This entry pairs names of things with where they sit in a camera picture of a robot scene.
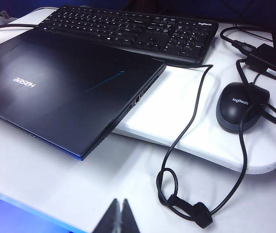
black keyboard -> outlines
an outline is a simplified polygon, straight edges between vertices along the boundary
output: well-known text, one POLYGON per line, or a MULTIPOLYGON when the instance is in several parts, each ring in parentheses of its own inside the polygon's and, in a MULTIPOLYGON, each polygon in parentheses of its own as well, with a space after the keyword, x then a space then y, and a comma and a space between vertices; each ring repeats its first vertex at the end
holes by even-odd
POLYGON ((198 65, 218 23, 208 20, 63 6, 39 29, 174 62, 198 65))

wall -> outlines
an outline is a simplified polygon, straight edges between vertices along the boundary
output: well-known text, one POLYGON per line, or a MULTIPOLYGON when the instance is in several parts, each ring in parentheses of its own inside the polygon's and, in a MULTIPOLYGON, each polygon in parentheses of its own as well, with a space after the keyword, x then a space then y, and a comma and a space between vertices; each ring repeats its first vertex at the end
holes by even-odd
MULTIPOLYGON (((238 15, 220 0, 159 0, 162 5, 171 4, 171 9, 190 16, 236 19, 238 15)), ((242 11, 252 0, 225 0, 230 6, 242 11)), ((90 5, 97 8, 121 9, 127 0, 0 0, 0 10, 5 9, 12 17, 21 17, 42 6, 90 5)), ((276 30, 276 1, 253 0, 245 18, 276 30)))

laptop lid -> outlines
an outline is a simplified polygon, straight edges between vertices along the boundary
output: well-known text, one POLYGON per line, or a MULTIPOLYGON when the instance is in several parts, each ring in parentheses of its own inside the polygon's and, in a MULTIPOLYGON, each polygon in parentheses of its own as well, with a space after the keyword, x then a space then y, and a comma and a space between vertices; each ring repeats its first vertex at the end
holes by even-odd
POLYGON ((82 160, 164 69, 145 55, 30 30, 0 44, 0 118, 82 160))

hasee logo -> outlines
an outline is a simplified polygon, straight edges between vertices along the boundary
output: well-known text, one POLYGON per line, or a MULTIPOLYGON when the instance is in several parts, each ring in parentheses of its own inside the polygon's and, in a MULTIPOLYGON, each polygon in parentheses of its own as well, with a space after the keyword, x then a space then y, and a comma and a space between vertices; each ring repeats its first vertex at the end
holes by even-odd
POLYGON ((243 104, 249 105, 249 103, 247 101, 243 101, 241 99, 238 100, 238 99, 233 98, 232 100, 236 103, 243 103, 243 104))
POLYGON ((34 84, 30 81, 27 81, 27 80, 24 80, 24 79, 21 79, 21 78, 14 78, 13 81, 16 82, 16 83, 20 83, 22 85, 25 85, 27 87, 34 87, 36 85, 36 84, 34 84))
POLYGON ((198 24, 201 25, 201 26, 204 26, 204 25, 212 26, 212 24, 210 24, 210 23, 198 23, 198 24))

logitech mouse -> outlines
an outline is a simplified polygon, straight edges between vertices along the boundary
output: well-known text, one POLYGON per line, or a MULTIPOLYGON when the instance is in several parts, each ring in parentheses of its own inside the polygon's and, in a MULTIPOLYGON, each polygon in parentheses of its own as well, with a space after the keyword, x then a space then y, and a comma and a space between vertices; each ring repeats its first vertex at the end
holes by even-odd
MULTIPOLYGON (((216 105, 216 119, 226 131, 237 133, 239 124, 247 109, 252 106, 251 100, 258 103, 268 103, 269 91, 253 83, 248 84, 249 92, 243 83, 230 83, 222 91, 216 105)), ((259 113, 253 109, 244 119, 243 130, 251 128, 259 119, 259 113)))

